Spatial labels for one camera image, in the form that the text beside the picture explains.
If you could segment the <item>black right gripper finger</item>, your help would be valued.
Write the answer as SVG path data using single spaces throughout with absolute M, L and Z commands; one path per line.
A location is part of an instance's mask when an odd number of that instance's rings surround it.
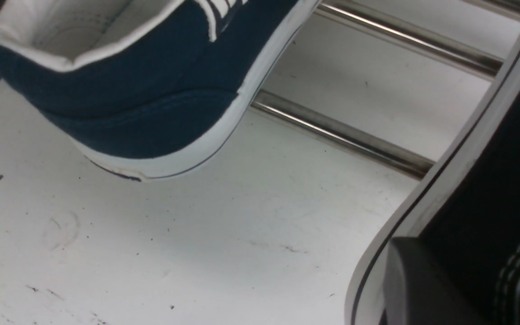
M 416 238 L 392 238 L 382 281 L 382 325 L 484 325 Z

